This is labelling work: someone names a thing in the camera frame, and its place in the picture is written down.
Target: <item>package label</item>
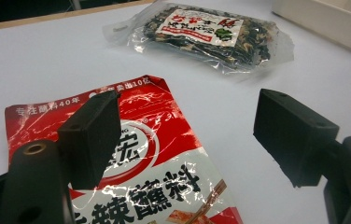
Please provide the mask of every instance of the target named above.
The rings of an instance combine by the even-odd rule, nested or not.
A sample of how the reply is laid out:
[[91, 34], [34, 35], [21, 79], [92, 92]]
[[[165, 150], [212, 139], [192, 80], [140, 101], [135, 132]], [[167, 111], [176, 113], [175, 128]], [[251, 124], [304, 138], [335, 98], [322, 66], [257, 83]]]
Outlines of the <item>package label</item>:
[[186, 36], [196, 41], [222, 47], [234, 47], [243, 20], [206, 12], [176, 9], [156, 33]]
[[185, 223], [205, 205], [209, 209], [193, 223], [243, 223], [220, 174], [159, 77], [7, 107], [9, 161], [30, 141], [56, 141], [57, 129], [75, 111], [109, 90], [120, 93], [121, 137], [99, 186], [69, 186], [78, 224]]

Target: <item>white box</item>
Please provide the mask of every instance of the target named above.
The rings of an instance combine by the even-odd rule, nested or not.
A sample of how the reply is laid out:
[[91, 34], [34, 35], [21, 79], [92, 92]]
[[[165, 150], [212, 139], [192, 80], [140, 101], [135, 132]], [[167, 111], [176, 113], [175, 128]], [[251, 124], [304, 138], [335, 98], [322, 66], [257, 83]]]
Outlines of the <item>white box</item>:
[[272, 11], [351, 48], [351, 0], [274, 0]]

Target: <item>red snack bag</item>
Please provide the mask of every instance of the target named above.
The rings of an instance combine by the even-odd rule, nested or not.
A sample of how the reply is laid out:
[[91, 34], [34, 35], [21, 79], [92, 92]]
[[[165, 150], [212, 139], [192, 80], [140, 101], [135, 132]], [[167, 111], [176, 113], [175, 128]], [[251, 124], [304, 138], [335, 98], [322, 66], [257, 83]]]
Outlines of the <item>red snack bag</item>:
[[77, 223], [243, 223], [226, 185], [164, 79], [143, 76], [66, 99], [6, 109], [9, 161], [20, 146], [56, 141], [92, 95], [120, 93], [122, 135], [99, 186], [70, 192]]

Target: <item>food package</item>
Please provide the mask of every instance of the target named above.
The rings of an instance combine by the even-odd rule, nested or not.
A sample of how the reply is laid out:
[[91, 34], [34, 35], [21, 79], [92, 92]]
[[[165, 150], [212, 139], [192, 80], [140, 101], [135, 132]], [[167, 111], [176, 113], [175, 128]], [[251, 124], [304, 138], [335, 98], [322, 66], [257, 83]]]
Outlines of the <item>food package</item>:
[[178, 108], [166, 82], [143, 76], [62, 100], [6, 108], [9, 158], [58, 128], [93, 95], [120, 94], [121, 137], [95, 189], [70, 186], [77, 223], [241, 224], [225, 181]]
[[223, 74], [249, 73], [293, 60], [293, 44], [274, 22], [156, 1], [128, 21], [104, 27], [110, 43], [138, 52], [174, 49]]

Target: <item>dried seaweed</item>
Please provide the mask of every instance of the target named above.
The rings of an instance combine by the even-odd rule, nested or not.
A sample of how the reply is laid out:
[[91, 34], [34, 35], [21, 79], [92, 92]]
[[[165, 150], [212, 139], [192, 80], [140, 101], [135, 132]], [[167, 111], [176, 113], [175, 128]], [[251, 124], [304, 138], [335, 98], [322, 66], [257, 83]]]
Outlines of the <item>dried seaweed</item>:
[[[232, 17], [243, 20], [237, 41], [234, 47], [215, 46], [196, 41], [194, 38], [187, 36], [175, 36], [156, 33], [159, 26], [175, 10], [193, 10], [209, 13], [215, 16]], [[272, 41], [271, 30], [275, 28], [273, 22], [261, 21], [245, 16], [235, 15], [227, 12], [220, 12], [200, 7], [188, 6], [169, 6], [163, 11], [156, 14], [144, 26], [144, 35], [156, 42], [169, 44], [181, 50], [196, 53], [210, 58], [221, 60], [233, 68], [253, 67], [262, 62], [271, 59], [271, 53], [268, 49], [268, 43]], [[227, 38], [228, 33], [225, 30], [216, 30], [216, 35]]]

